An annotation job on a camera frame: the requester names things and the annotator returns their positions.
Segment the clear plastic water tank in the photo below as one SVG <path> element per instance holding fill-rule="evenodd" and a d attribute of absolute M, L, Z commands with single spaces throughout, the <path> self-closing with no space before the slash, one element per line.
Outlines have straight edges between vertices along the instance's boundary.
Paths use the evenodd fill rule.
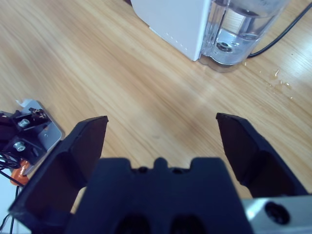
<path fill-rule="evenodd" d="M 212 0 L 200 62 L 230 67 L 252 52 L 290 0 Z"/>

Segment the wooden table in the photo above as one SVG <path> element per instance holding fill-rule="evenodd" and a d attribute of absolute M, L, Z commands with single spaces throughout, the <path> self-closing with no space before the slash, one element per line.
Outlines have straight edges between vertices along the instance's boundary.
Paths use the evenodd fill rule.
<path fill-rule="evenodd" d="M 309 4 L 293 1 L 259 44 Z M 164 157 L 188 167 L 224 155 L 217 112 L 247 118 L 312 192 L 312 12 L 272 49 L 236 71 L 192 62 L 155 35 L 122 0 L 0 1 L 0 107 L 40 100 L 66 134 L 108 115 L 104 157 L 133 167 Z"/>

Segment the hex bolt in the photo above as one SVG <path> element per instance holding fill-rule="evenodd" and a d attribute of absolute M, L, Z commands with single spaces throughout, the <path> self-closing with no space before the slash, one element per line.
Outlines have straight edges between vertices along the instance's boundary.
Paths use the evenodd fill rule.
<path fill-rule="evenodd" d="M 19 127 L 26 128 L 30 124 L 30 121 L 23 118 L 20 122 L 18 122 Z"/>
<path fill-rule="evenodd" d="M 18 151 L 18 152 L 21 152 L 21 151 L 24 151 L 26 149 L 26 146 L 24 144 L 24 142 L 22 141 L 19 141 L 19 142 L 16 142 L 13 147 Z"/>

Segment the black wire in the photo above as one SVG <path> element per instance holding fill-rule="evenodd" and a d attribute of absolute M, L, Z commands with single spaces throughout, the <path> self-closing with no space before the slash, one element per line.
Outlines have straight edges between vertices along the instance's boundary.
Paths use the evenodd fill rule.
<path fill-rule="evenodd" d="M 0 151 L 0 170 L 20 168 L 20 157 L 10 152 Z"/>
<path fill-rule="evenodd" d="M 18 182 L 16 179 L 12 178 L 11 176 L 7 175 L 6 173 L 4 173 L 3 171 L 0 170 L 0 174 L 7 177 L 8 179 L 10 179 L 11 181 L 15 182 L 16 184 L 18 184 L 21 187 L 24 187 L 23 184 L 21 184 L 20 182 Z"/>
<path fill-rule="evenodd" d="M 312 2 L 294 19 L 294 21 L 277 38 L 275 38 L 275 40 L 273 40 L 270 44 L 268 44 L 266 47 L 262 48 L 261 50 L 248 55 L 247 58 L 254 58 L 258 55 L 261 55 L 263 52 L 267 51 L 272 46 L 274 46 L 279 40 L 282 39 L 283 36 L 285 36 L 291 30 L 292 27 L 294 27 L 294 25 L 307 13 L 307 11 L 310 10 L 311 7 L 312 7 Z"/>
<path fill-rule="evenodd" d="M 24 187 L 24 185 L 18 182 L 16 179 L 2 172 L 3 169 L 17 169 L 17 168 L 20 168 L 20 157 L 10 152 L 0 151 L 0 174 L 7 177 L 11 181 L 15 182 L 19 186 Z"/>
<path fill-rule="evenodd" d="M 19 194 L 19 186 L 16 186 L 16 191 L 15 191 L 15 199 Z M 11 227 L 10 227 L 10 234 L 12 234 L 13 232 L 13 225 L 14 225 L 14 217 L 12 217 L 12 221 L 11 221 Z"/>
<path fill-rule="evenodd" d="M 3 228 L 3 226 L 4 226 L 5 222 L 6 222 L 6 219 L 7 219 L 9 216 L 10 216 L 10 214 L 8 214 L 6 217 L 4 217 L 4 219 L 3 219 L 3 221 L 2 221 L 2 224 L 1 224 L 1 226 L 0 226 L 0 231 L 2 230 L 2 228 Z"/>
<path fill-rule="evenodd" d="M 16 191 L 15 191 L 15 198 L 18 196 L 19 194 L 19 186 L 16 187 Z M 8 214 L 6 217 L 4 217 L 3 221 L 2 221 L 2 224 L 0 226 L 0 231 L 2 231 L 3 227 L 4 227 L 4 224 L 6 222 L 6 219 L 10 216 L 10 214 Z M 11 228 L 10 228 L 10 234 L 12 233 L 13 231 L 13 224 L 14 224 L 14 218 L 12 218 L 12 221 L 11 221 Z"/>

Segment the white appliance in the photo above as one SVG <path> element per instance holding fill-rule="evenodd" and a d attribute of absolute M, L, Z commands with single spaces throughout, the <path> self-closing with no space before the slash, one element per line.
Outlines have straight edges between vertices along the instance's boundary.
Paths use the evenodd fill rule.
<path fill-rule="evenodd" d="M 232 66 L 247 58 L 289 0 L 131 0 L 135 13 L 196 61 Z"/>

